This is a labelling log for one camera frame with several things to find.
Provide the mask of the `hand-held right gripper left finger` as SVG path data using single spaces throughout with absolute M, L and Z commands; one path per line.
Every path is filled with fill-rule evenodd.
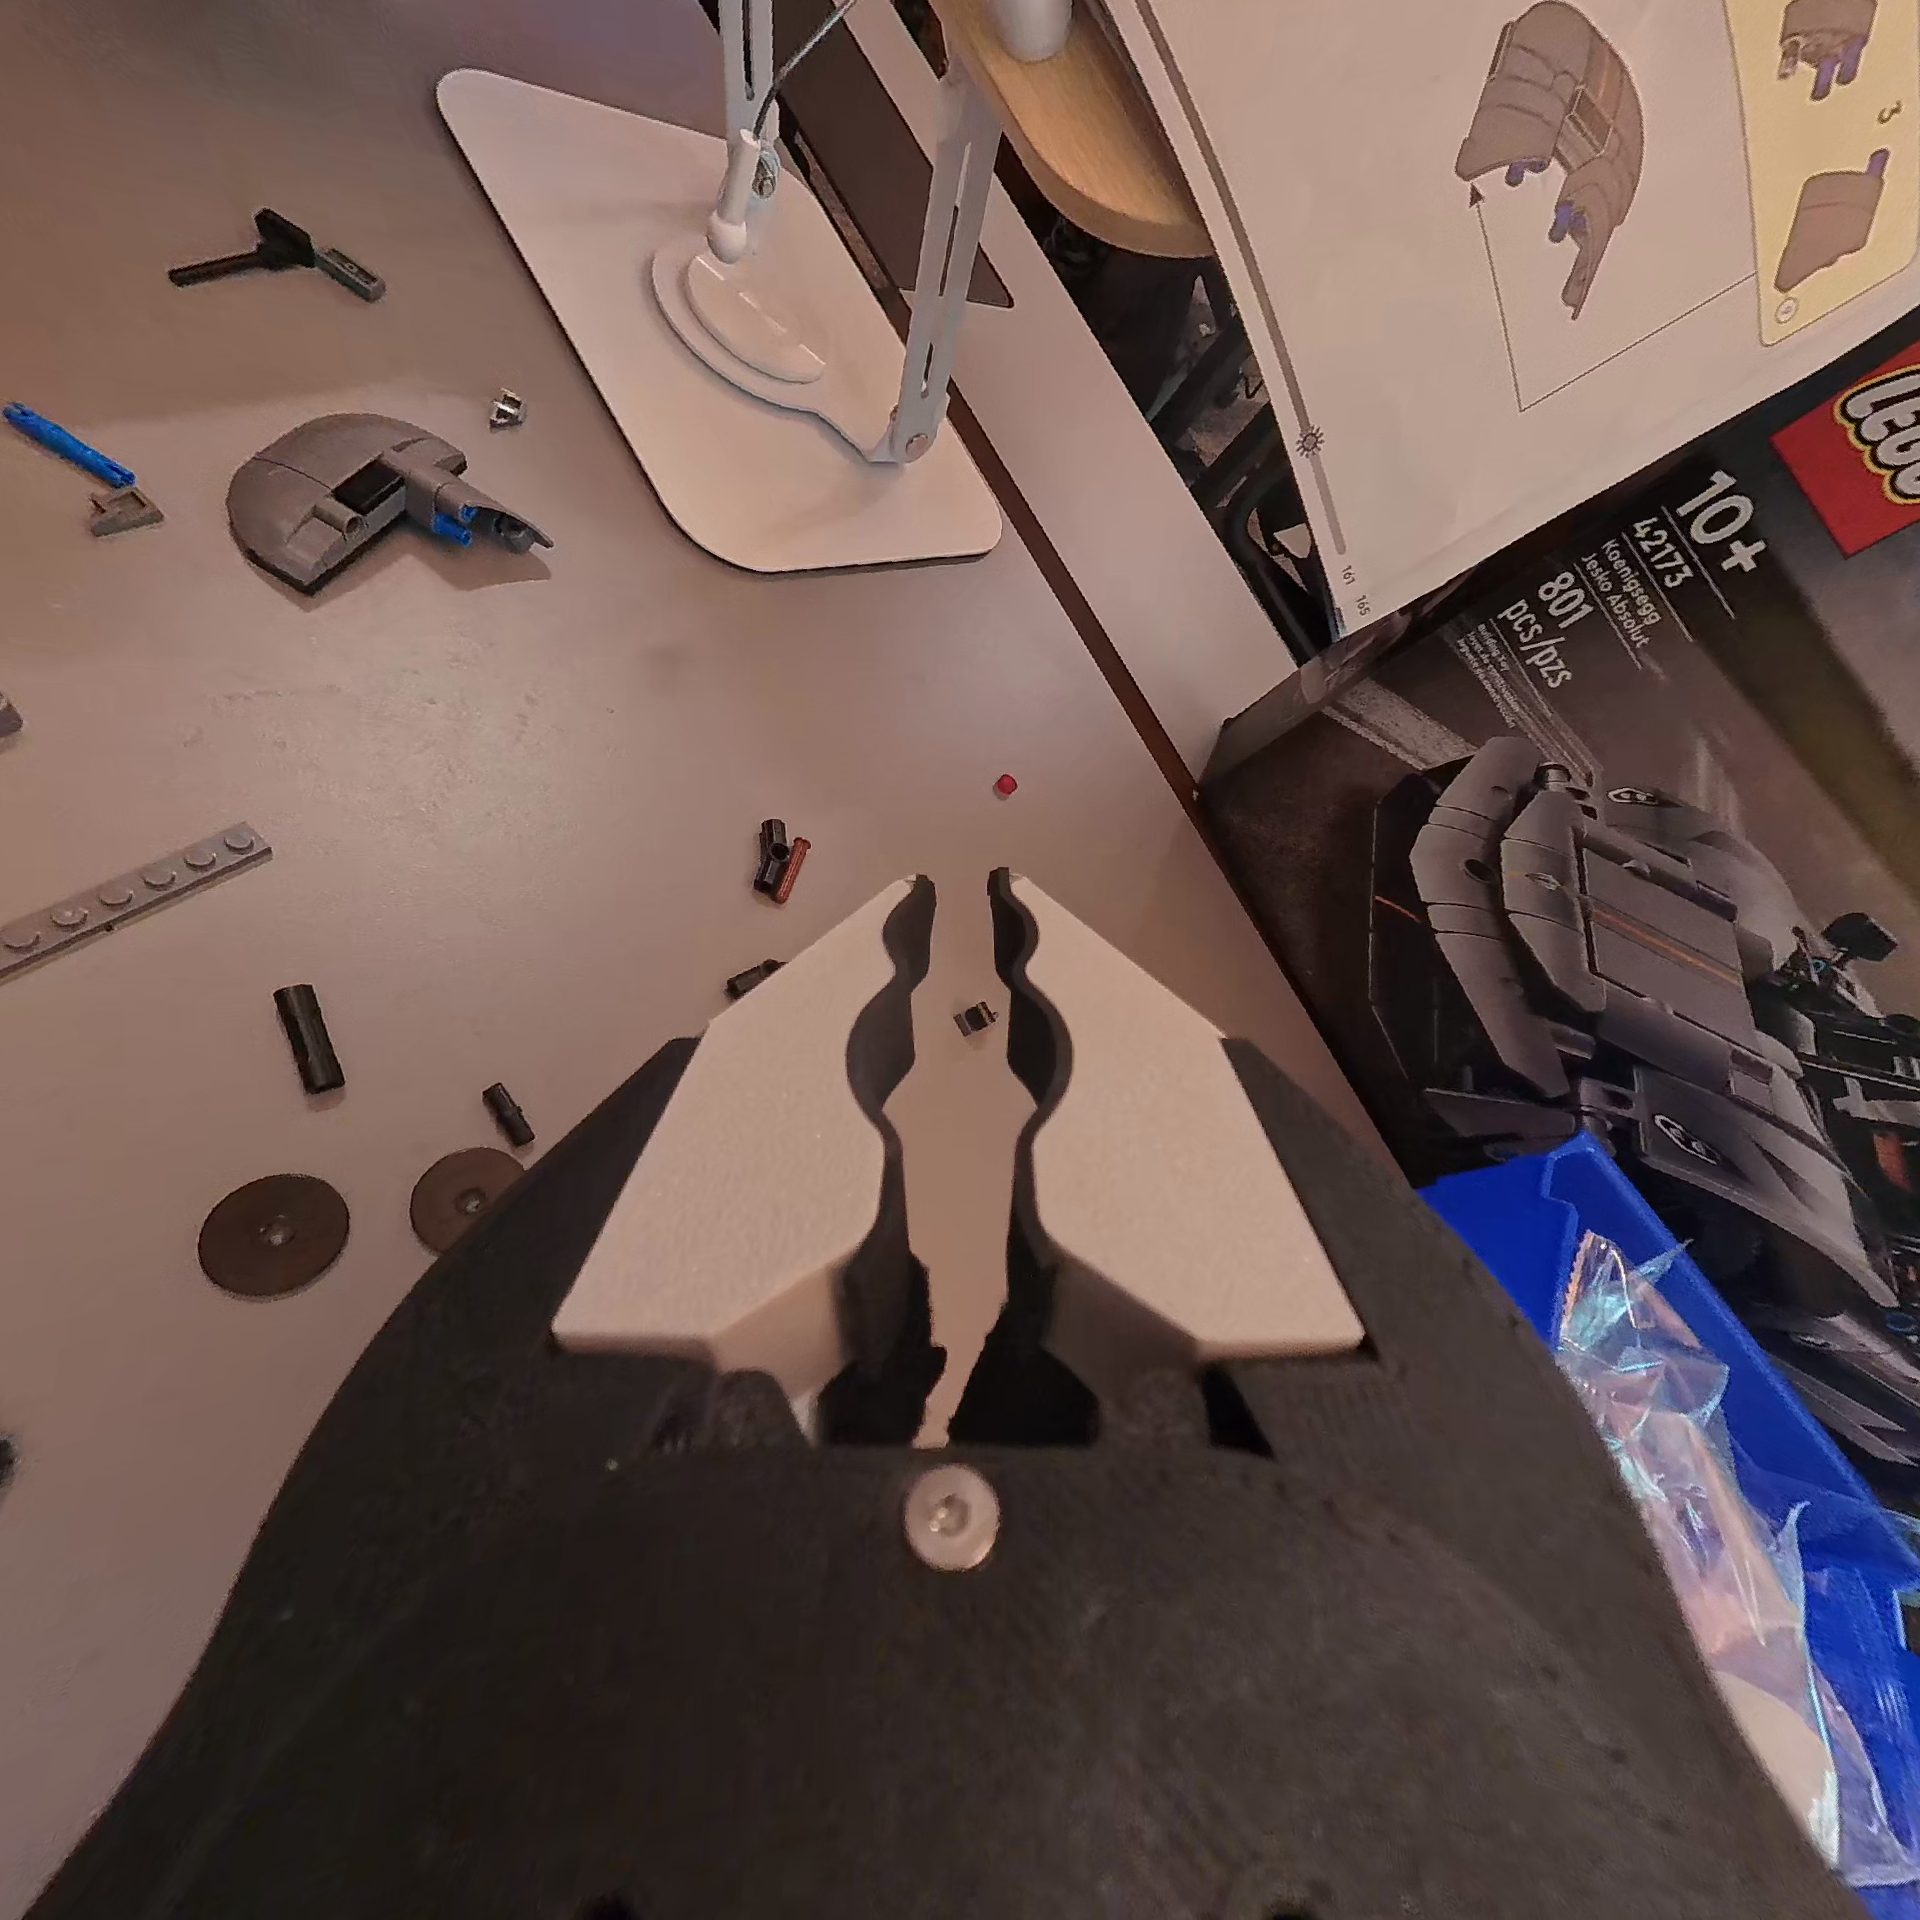
M 834 1442 L 906 1442 L 940 1379 L 889 1099 L 938 891 L 884 885 L 716 1015 L 552 1336 L 579 1354 L 757 1372 Z

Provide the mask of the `dark grey curved lego panel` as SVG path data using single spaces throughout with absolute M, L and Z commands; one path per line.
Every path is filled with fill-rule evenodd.
M 228 532 L 252 565 L 314 596 L 407 519 L 413 468 L 463 478 L 466 453 L 377 410 L 301 421 L 236 468 Z

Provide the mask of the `clear plastic bags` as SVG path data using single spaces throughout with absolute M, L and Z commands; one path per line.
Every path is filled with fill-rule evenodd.
M 1856 1693 L 1837 1688 L 1807 1623 L 1802 1520 L 1750 1500 L 1724 1418 L 1729 1369 L 1672 1309 L 1672 1257 L 1631 1262 L 1581 1231 L 1552 1352 L 1648 1530 L 1704 1669 L 1762 1772 L 1840 1883 L 1917 1892 L 1917 1816 L 1897 1808 Z

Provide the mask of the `blue storage bin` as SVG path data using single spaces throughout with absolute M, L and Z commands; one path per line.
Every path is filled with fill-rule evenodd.
M 1788 1388 L 1781 1364 L 1762 1354 L 1693 1268 L 1692 1243 L 1656 1221 L 1597 1145 L 1566 1143 L 1548 1156 L 1444 1179 L 1423 1196 L 1504 1285 L 1552 1360 L 1548 1338 L 1581 1231 L 1609 1236 L 1631 1262 L 1672 1257 L 1663 1275 L 1672 1309 L 1729 1369 L 1724 1418 L 1750 1500 L 1769 1518 L 1795 1500 L 1812 1501 L 1802 1520 L 1802 1557 L 1815 1653 L 1825 1662 L 1854 1656 L 1856 1669 L 1833 1671 L 1840 1692 L 1879 1684 L 1882 1706 L 1854 1693 L 1852 1711 L 1888 1772 L 1897 1808 L 1917 1816 L 1917 1526 L 1897 1518 L 1863 1487 Z M 1917 1892 L 1854 1895 L 1872 1915 L 1917 1915 Z

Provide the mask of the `lego instruction booklet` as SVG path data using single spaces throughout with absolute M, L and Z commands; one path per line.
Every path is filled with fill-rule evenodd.
M 1917 3 L 1110 3 L 1353 632 L 1917 310 Z

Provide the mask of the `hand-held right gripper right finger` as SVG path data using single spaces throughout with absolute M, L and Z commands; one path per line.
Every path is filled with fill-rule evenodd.
M 1013 869 L 990 874 L 1015 1141 L 990 1432 L 1092 1432 L 1135 1388 L 1346 1360 L 1361 1316 L 1230 1043 Z

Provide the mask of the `bronze lego disc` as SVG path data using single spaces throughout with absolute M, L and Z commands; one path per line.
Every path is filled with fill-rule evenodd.
M 522 1175 L 524 1167 L 508 1149 L 445 1152 L 410 1186 L 410 1233 L 432 1254 L 450 1249 Z

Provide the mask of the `lego set box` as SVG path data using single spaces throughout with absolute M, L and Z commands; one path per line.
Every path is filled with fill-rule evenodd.
M 1917 1515 L 1917 315 L 1340 643 L 1202 811 L 1418 1181 L 1593 1141 Z

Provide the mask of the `black bent lego pin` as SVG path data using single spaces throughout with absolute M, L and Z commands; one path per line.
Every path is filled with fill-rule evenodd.
M 329 1038 L 318 994 L 311 984 L 277 986 L 273 1013 L 289 1044 L 289 1057 L 301 1078 L 301 1090 L 324 1096 L 346 1088 L 340 1051 Z

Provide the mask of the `black lego disc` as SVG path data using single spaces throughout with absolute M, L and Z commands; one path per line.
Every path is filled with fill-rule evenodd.
M 316 1282 L 350 1243 L 350 1200 L 302 1171 L 262 1175 L 220 1196 L 200 1229 L 200 1269 L 245 1298 L 286 1298 Z

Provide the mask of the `long grey lego plate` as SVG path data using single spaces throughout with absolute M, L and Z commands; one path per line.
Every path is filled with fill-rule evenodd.
M 247 824 L 200 837 L 175 852 L 145 858 L 121 874 L 70 891 L 23 917 L 4 922 L 4 978 L 16 978 L 52 955 L 124 930 L 232 874 L 272 863 L 273 844 Z

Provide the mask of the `long blue lego pin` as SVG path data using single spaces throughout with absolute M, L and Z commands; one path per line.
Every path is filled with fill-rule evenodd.
M 58 421 L 50 421 L 44 413 L 32 410 L 23 400 L 4 400 L 4 421 L 26 438 L 30 444 L 54 453 L 58 459 L 65 459 L 69 468 L 78 468 L 82 472 L 87 472 L 92 481 L 97 481 L 101 486 L 113 489 L 126 489 L 138 486 L 138 478 L 131 468 L 112 459 L 108 453 L 101 453 L 97 446 L 85 444 L 82 438 L 76 438 L 69 429 L 62 429 Z

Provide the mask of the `black axle with connector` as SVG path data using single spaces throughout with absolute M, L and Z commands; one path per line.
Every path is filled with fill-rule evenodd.
M 220 277 L 240 275 L 286 275 L 286 272 L 314 272 L 316 266 L 316 245 L 307 227 L 289 222 L 286 216 L 262 204 L 252 216 L 255 245 L 252 250 L 228 250 L 219 258 L 167 266 L 167 282 L 174 286 L 201 286 Z

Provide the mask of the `dark plastic crate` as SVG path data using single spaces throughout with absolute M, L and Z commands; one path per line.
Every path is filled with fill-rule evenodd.
M 1028 227 L 1287 654 L 1320 656 L 1324 567 L 1216 258 L 1122 250 L 1055 209 Z

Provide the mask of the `white book stand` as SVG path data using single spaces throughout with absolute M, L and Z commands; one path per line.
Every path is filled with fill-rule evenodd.
M 754 576 L 974 561 L 994 492 L 947 383 L 1001 135 L 1070 216 L 1203 249 L 1122 50 L 1070 3 L 940 3 L 909 327 L 777 159 L 774 7 L 720 3 L 729 135 L 454 67 L 437 108 L 672 526 Z

